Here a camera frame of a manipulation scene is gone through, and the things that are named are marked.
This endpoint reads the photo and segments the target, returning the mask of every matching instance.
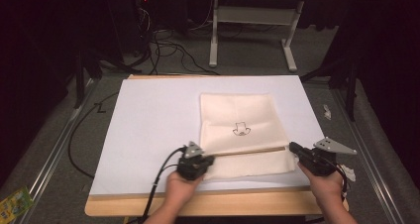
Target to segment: white paper sheet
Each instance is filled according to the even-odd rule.
[[[91,195],[149,193],[166,157],[200,138],[199,95],[208,93],[267,93],[290,141],[303,147],[324,138],[298,76],[218,76],[126,79],[105,139]],[[177,164],[175,155],[169,164]],[[165,171],[157,192],[164,191]],[[198,190],[232,190],[308,185],[293,172],[208,180]]]

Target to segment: black electronic device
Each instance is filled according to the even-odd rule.
[[[314,144],[314,149],[303,148],[297,143],[291,142],[289,150],[299,157],[299,161],[314,175],[328,176],[336,171],[336,154],[355,155],[352,150],[344,145],[325,138]]]
[[[179,158],[176,171],[187,180],[197,179],[213,165],[215,159],[213,156],[203,157],[203,153],[200,147],[191,142]]]

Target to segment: cloth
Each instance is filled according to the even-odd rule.
[[[294,154],[269,94],[203,93],[200,105],[200,147],[207,156],[285,147],[278,152],[216,157],[205,179],[295,170]]]

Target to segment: gray floor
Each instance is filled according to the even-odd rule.
[[[175,51],[173,45],[165,46],[167,41],[181,44],[198,65],[211,69],[207,65],[210,49],[208,29],[192,31],[188,37],[171,32],[157,34],[160,44],[157,72],[191,73],[188,68],[203,73],[190,57],[184,55],[182,58],[182,52]],[[279,44],[285,30],[283,27],[246,26],[238,35],[238,26],[221,27],[218,66],[213,70],[222,75],[291,74]],[[297,30],[291,46],[298,66],[294,74],[302,75],[317,68],[335,33],[335,30],[317,32],[312,27]],[[152,47],[156,61],[156,45]],[[147,74],[152,70],[152,64],[147,61],[138,68]],[[1,198],[24,185],[32,188],[36,205],[16,223],[123,223],[122,217],[98,218],[84,214],[92,180],[70,164],[66,153],[69,137],[63,136],[63,131],[74,129],[76,118],[80,119],[86,114],[93,103],[117,92],[122,79],[128,75],[113,69],[104,68],[103,71],[103,78],[92,81],[87,87],[91,93],[83,109],[73,109],[75,83],[71,82],[69,95],[50,114],[37,138],[1,188]],[[330,90],[326,79],[316,78],[305,83],[304,87],[324,134],[359,151],[356,157],[339,156],[339,161],[353,168],[357,176],[356,182],[351,182],[348,194],[352,214],[360,223],[420,223],[418,189],[380,129],[363,88],[358,83],[356,122],[350,122],[343,112],[343,91]],[[95,173],[115,102],[116,96],[106,100],[102,106],[106,113],[92,112],[74,133],[71,142],[73,158],[89,173]],[[324,117],[324,104],[332,111],[331,120]],[[214,218],[200,223],[227,222],[223,218]],[[266,222],[262,218],[256,223]]]

